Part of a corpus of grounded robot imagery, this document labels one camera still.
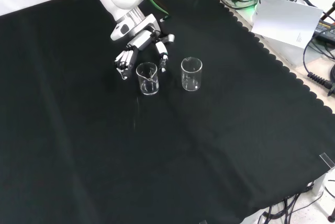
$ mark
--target white table surface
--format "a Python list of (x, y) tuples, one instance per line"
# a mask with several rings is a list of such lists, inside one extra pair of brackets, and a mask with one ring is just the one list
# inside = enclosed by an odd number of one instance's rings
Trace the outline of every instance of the white table surface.
[[(324, 9), (327, 11), (330, 9), (332, 3), (335, 0), (310, 0), (314, 5), (318, 6), (319, 8)], [(251, 31), (251, 25), (242, 18), (241, 15), (239, 15), (235, 10), (230, 9), (234, 13), (234, 15), (237, 17), (238, 21), (243, 23), (245, 27), (247, 27)], [(271, 54), (274, 54), (278, 60), (283, 62), (283, 65), (290, 68), (289, 64), (284, 60), (284, 58), (277, 53), (275, 50), (273, 50), (269, 44), (264, 40), (262, 37), (258, 37), (260, 39), (260, 42), (264, 44), (264, 46), (270, 51)], [(334, 66), (335, 62), (327, 59), (326, 57), (322, 57), (320, 59), (314, 60), (307, 64), (307, 67), (309, 71), (325, 78), (329, 79), (329, 73), (331, 68)], [(332, 95), (330, 97), (327, 96), (328, 91), (323, 88), (321, 85), (316, 84), (314, 81), (310, 80), (307, 77), (307, 72), (305, 71), (304, 67), (299, 67), (297, 69), (290, 68), (290, 71), (297, 75), (297, 78), (301, 79), (305, 85), (307, 85), (312, 92), (314, 92), (317, 95), (317, 98), (322, 100), (325, 106), (328, 106), (332, 109), (333, 113), (335, 113), (335, 96)]]

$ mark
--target robotic hand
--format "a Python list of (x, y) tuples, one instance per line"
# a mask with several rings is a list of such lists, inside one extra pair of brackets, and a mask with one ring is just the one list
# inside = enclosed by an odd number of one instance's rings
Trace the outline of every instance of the robotic hand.
[(131, 76), (132, 68), (137, 59), (138, 52), (144, 50), (150, 43), (155, 43), (161, 58), (159, 69), (166, 71), (168, 52), (165, 43), (173, 42), (174, 36), (162, 37), (162, 32), (153, 14), (145, 17), (138, 5), (144, 0), (100, 0), (108, 12), (112, 14), (117, 26), (111, 34), (113, 41), (125, 35), (132, 40), (125, 50), (115, 59), (117, 71), (123, 80)]

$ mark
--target electronic equipment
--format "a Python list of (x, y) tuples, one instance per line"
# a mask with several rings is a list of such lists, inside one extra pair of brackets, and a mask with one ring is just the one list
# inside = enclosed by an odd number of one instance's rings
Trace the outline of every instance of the electronic equipment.
[(321, 33), (316, 39), (335, 46), (335, 25), (320, 20), (318, 26), (315, 29), (314, 35), (332, 27), (334, 30)]
[(324, 16), (321, 17), (321, 20), (325, 20), (328, 16), (330, 16), (333, 12), (335, 11), (335, 2), (333, 2), (332, 7), (330, 8), (330, 10), (328, 10)]

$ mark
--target black tablecloth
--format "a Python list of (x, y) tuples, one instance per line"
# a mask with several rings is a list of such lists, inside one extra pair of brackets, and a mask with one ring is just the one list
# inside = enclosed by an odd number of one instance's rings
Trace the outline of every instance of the black tablecloth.
[[(114, 69), (128, 39), (110, 40), (99, 0), (0, 18), (2, 224), (240, 223), (327, 171), (331, 110), (218, 0), (159, 2), (176, 40), (152, 97)], [(193, 93), (190, 56), (204, 64)], [(153, 45), (144, 61), (158, 63)]]

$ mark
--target robot finger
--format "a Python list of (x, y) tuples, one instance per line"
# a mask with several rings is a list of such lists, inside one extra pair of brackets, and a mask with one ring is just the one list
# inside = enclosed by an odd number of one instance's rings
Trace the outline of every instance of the robot finger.
[(123, 57), (120, 60), (120, 69), (122, 69), (122, 70), (127, 68), (126, 62), (127, 62), (128, 55), (129, 55), (129, 51), (126, 51), (125, 54), (123, 55)]
[(161, 38), (160, 40), (163, 44), (166, 44), (166, 43), (169, 43), (169, 42), (174, 42), (174, 38), (175, 37), (174, 37), (173, 34), (169, 34), (166, 37)]
[(168, 54), (168, 51), (166, 50), (166, 47), (163, 42), (156, 43), (156, 49), (159, 55)]
[(120, 55), (118, 55), (114, 61), (114, 64), (116, 65), (116, 67), (120, 67), (120, 59), (124, 56), (125, 51), (121, 52)]
[(133, 53), (134, 53), (133, 50), (129, 51), (129, 54), (128, 54), (128, 56), (127, 56), (127, 60), (126, 60), (126, 67), (129, 66), (129, 63), (130, 63), (130, 60), (131, 60), (131, 58), (132, 58)]

